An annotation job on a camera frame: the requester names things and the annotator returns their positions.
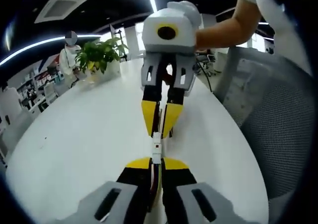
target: human arm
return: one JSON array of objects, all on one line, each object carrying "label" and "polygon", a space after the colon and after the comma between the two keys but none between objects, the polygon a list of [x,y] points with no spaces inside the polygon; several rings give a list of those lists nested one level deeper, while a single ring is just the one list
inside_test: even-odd
[{"label": "human arm", "polygon": [[196,49],[242,44],[255,32],[260,19],[261,14],[255,3],[238,0],[232,18],[196,32]]},{"label": "human arm", "polygon": [[205,50],[197,50],[196,53],[197,54],[207,54],[208,50],[207,49],[205,49]]}]

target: chair backrest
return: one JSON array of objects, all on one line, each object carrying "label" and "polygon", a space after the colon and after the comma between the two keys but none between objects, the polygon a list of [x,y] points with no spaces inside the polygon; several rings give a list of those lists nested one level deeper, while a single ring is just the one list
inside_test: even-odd
[{"label": "chair backrest", "polygon": [[2,135],[2,141],[9,152],[13,152],[15,146],[32,122],[33,119],[31,114],[29,113],[28,109],[24,107],[17,118],[6,127]]},{"label": "chair backrest", "polygon": [[244,48],[229,50],[225,69],[218,98],[241,126],[258,162],[271,223],[309,158],[317,115],[314,81],[285,58]]}]

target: human hand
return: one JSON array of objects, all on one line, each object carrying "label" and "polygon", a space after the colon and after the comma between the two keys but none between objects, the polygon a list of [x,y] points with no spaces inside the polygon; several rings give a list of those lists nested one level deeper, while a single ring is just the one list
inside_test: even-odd
[{"label": "human hand", "polygon": [[73,68],[73,74],[78,75],[80,73],[80,70],[78,67]]}]

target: ceiling air vent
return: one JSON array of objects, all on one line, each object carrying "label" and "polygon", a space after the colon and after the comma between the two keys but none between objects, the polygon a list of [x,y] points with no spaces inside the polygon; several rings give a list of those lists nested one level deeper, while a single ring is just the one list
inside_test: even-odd
[{"label": "ceiling air vent", "polygon": [[87,0],[49,0],[34,23],[65,19],[85,1]]}]

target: black cable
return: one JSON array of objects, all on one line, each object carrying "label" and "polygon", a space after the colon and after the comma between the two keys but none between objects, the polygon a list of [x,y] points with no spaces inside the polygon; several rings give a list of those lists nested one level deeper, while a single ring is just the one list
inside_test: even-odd
[{"label": "black cable", "polygon": [[77,77],[75,81],[72,82],[71,88],[79,81],[80,79]]},{"label": "black cable", "polygon": [[206,77],[207,80],[208,80],[210,91],[213,92],[213,91],[212,91],[212,88],[211,88],[211,84],[210,84],[210,80],[209,80],[208,75],[205,73],[205,71],[204,71],[203,67],[201,66],[201,64],[200,64],[199,62],[197,62],[197,64],[200,66],[200,68],[202,69],[202,71],[203,71],[205,77]]}]

